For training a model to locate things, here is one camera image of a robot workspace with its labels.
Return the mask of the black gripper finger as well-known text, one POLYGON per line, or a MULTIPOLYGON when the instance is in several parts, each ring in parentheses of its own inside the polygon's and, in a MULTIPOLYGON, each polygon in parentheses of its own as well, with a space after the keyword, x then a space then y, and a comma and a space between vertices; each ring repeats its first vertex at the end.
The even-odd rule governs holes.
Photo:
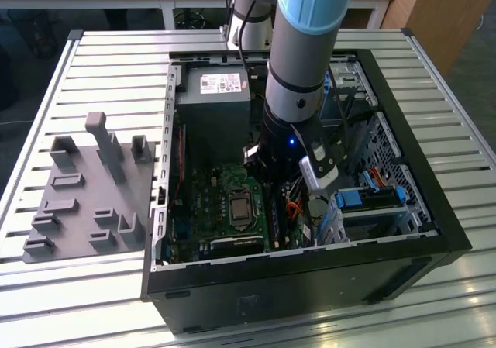
POLYGON ((261 158, 259 143, 243 148, 243 166, 250 177, 256 180, 266 179, 267 165, 261 158))

